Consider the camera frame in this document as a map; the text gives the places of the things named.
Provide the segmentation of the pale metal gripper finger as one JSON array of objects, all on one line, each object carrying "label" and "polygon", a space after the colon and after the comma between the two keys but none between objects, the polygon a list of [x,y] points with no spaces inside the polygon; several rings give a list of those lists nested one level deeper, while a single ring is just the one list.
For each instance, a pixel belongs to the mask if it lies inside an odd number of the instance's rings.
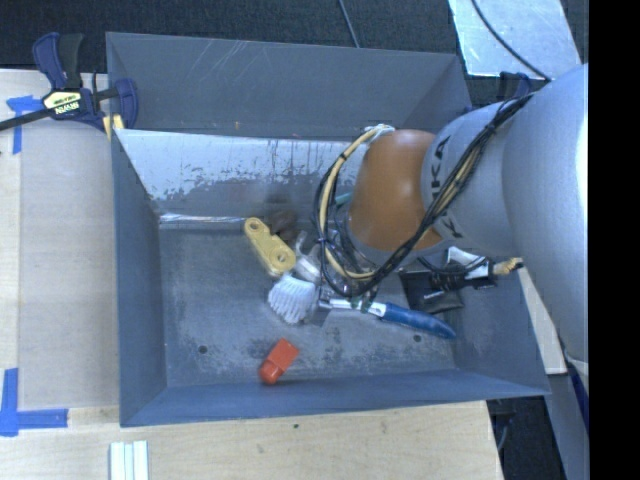
[{"label": "pale metal gripper finger", "polygon": [[315,301],[311,305],[308,313],[308,324],[314,326],[322,326],[329,314],[334,309],[345,309],[346,300],[338,297],[333,292],[329,292],[324,288],[319,288],[315,297]]},{"label": "pale metal gripper finger", "polygon": [[296,264],[294,271],[296,274],[311,283],[321,282],[321,260],[320,260],[320,245],[314,244],[311,249],[305,253],[302,250],[303,245],[306,242],[307,232],[301,231],[295,241],[295,254]]}]

